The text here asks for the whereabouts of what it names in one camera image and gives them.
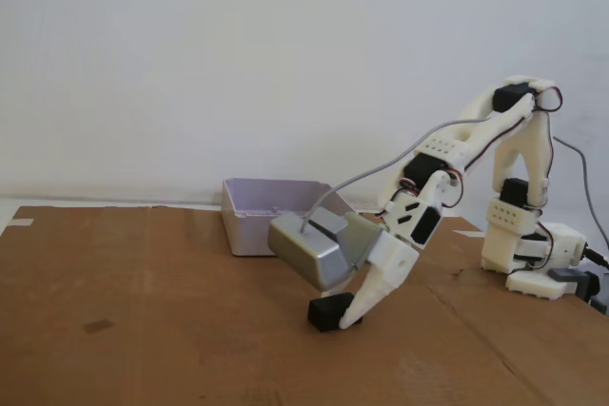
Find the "white wall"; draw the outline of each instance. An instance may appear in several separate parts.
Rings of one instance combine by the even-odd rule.
[[[559,82],[554,130],[589,155],[601,210],[608,5],[0,0],[0,193],[210,202],[226,177],[335,184],[525,73]],[[374,202],[386,179],[345,195]],[[551,192],[548,219],[598,240],[559,145]],[[481,167],[465,213],[483,222],[489,195]]]

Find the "white robotic arm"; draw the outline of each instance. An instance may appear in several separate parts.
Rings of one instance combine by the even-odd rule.
[[[548,113],[556,109],[556,97],[547,95],[556,87],[552,81],[528,77],[508,78],[505,83],[470,103],[460,117],[463,124],[435,131],[416,146],[414,158],[400,162],[398,176],[382,196],[381,227],[355,214],[340,218],[318,204],[310,223],[308,217],[302,221],[293,214],[273,221],[271,250],[328,295],[341,292],[363,260],[371,264],[362,287],[341,313],[340,328],[358,321],[405,281],[419,257],[414,246],[425,248],[439,225],[442,207],[447,206],[446,190],[459,185],[462,193],[463,178],[494,146],[493,187],[501,196],[489,204],[481,266],[508,274],[530,270],[510,275],[517,276],[508,279],[510,290],[547,298],[575,292],[572,282],[550,279],[546,272],[577,264],[585,238],[562,224],[538,225],[553,158]],[[479,122],[465,121],[473,118]],[[529,183],[511,178],[519,155]],[[548,261],[555,243],[564,252]]]

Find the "silver box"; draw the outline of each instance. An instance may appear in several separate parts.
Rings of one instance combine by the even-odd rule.
[[[329,188],[317,181],[225,180],[222,218],[233,255],[274,256],[267,245],[271,220],[284,213],[304,216]],[[354,211],[338,194],[329,196],[323,207],[339,216]]]

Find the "white plastic container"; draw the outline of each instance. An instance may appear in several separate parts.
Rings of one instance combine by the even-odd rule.
[[[266,241],[271,220],[285,212],[304,215],[329,188],[317,181],[225,180],[222,219],[233,255],[274,256]],[[354,211],[338,194],[329,196],[323,207],[339,216]]]

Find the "black cable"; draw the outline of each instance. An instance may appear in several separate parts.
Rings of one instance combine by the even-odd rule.
[[[525,118],[520,118],[519,121],[517,123],[515,123],[513,126],[511,126],[510,128],[504,130],[502,133],[500,133],[499,135],[497,135],[495,138],[493,138],[490,142],[488,142],[488,144],[484,147],[484,149],[480,152],[480,154],[478,154],[474,159],[472,159],[471,161],[469,161],[469,164],[467,164],[465,166],[465,171],[467,171],[467,169],[472,166],[480,157],[482,157],[484,155],[484,153],[488,150],[488,148],[495,143],[499,138],[501,138],[503,135],[511,132],[512,130],[514,130],[516,127],[518,127],[520,124],[522,124],[522,122],[524,121]]]

